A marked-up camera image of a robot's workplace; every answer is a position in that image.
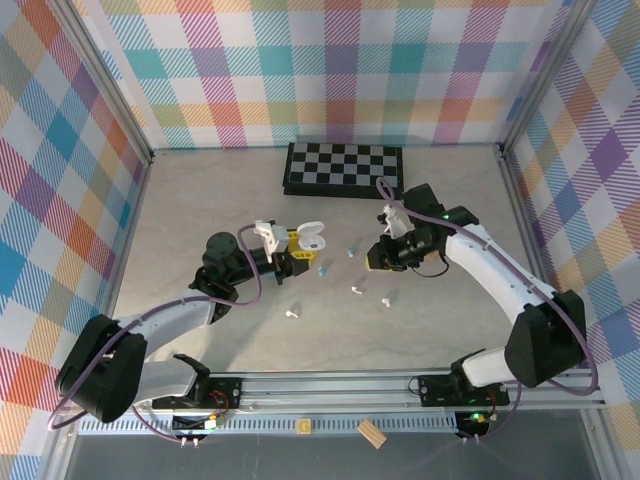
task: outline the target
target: small wooden cube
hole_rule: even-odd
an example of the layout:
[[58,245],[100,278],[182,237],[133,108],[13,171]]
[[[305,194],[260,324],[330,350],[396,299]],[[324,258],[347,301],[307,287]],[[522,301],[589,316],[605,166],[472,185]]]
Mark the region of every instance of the small wooden cube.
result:
[[387,441],[387,437],[378,428],[369,421],[364,420],[359,426],[358,431],[364,435],[364,438],[369,440],[371,445],[376,448],[380,448],[384,442]]
[[300,418],[298,419],[298,435],[310,435],[311,434],[311,419]]

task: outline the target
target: colorful plaid pattern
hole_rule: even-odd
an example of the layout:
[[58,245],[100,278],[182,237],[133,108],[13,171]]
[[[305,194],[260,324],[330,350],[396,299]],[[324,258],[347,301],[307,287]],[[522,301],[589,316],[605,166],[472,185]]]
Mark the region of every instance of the colorful plaid pattern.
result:
[[0,479],[32,479],[53,382],[105,303],[143,163],[45,0],[0,15]]
[[601,385],[640,475],[639,2],[598,2],[516,154],[546,268],[585,299]]
[[88,0],[99,2],[101,21],[83,2],[88,29],[159,148],[287,145],[298,136],[494,142],[514,79],[525,77],[516,73],[531,68],[529,44],[546,35],[538,20],[559,5]]

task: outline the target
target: checkered board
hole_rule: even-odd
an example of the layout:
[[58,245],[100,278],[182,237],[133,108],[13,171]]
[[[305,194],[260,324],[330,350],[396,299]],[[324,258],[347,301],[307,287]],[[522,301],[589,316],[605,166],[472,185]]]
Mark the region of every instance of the checkered board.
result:
[[402,195],[402,148],[290,143],[282,185],[285,195],[377,199],[381,176]]

